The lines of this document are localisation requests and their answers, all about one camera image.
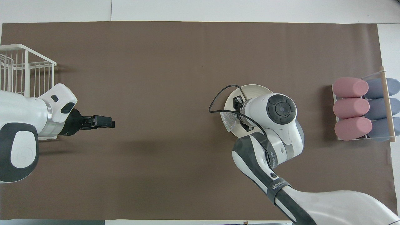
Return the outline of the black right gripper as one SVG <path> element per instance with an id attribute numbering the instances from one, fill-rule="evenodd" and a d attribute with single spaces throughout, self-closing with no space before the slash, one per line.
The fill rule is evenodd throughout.
<path id="1" fill-rule="evenodd" d="M 233 108 L 235 111 L 237 111 L 238 113 L 244 114 L 245 110 L 244 110 L 244 105 L 245 105 L 246 101 L 243 100 L 242 96 L 236 96 L 234 97 L 233 100 Z M 248 123 L 247 118 L 237 114 L 237 119 L 239 120 L 239 124 L 242 126 L 242 128 L 246 131 L 253 131 L 254 127 Z"/>

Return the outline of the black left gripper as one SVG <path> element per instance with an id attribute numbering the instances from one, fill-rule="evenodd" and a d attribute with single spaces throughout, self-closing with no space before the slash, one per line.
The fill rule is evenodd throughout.
<path id="1" fill-rule="evenodd" d="M 79 110 L 73 108 L 58 136 L 71 136 L 79 130 L 91 130 L 91 124 L 93 127 L 115 128 L 115 121 L 111 117 L 99 115 L 82 116 Z"/>

